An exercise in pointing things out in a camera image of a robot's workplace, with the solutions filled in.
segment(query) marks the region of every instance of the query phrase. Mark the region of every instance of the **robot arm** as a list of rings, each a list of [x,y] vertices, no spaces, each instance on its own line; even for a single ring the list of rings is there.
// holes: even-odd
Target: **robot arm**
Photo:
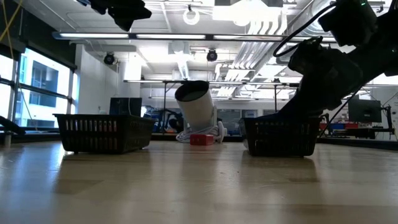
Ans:
[[[322,47],[322,37],[305,40],[289,49],[297,48],[288,67],[301,73],[303,78],[296,95],[279,114],[290,118],[319,116],[325,109],[337,108],[343,97],[356,93],[380,74],[398,75],[398,29],[394,27],[398,10],[395,4],[393,1],[390,10],[380,17],[376,17],[366,0],[339,0],[320,11],[318,16],[334,7],[319,18],[320,25],[333,34],[339,46],[354,45],[356,49],[345,54]],[[289,39],[276,48],[275,57],[288,52],[277,54]]]

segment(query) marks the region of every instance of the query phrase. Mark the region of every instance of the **computer monitor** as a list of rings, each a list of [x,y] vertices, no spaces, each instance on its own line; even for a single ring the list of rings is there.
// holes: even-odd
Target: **computer monitor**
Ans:
[[[111,98],[110,115],[141,116],[142,98]]]
[[[378,100],[350,100],[348,119],[353,122],[381,122],[381,104]]]

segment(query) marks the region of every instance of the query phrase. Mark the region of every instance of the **basket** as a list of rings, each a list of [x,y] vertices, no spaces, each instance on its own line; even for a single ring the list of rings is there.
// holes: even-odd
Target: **basket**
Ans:
[[[66,151],[124,153],[149,145],[155,121],[129,115],[55,114]]]
[[[239,127],[252,156],[311,156],[319,133],[319,118],[283,119],[276,114],[242,118]]]

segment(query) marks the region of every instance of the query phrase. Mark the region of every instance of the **white cylinder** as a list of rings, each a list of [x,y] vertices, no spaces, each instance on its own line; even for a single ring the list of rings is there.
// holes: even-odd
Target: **white cylinder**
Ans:
[[[188,82],[175,92],[175,99],[192,131],[214,126],[213,100],[205,81]]]

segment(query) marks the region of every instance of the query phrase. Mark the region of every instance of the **floor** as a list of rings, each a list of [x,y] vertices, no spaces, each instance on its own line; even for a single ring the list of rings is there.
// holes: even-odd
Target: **floor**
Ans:
[[[118,156],[59,142],[0,151],[0,223],[397,223],[398,153],[317,145],[251,157],[240,143],[152,142]]]

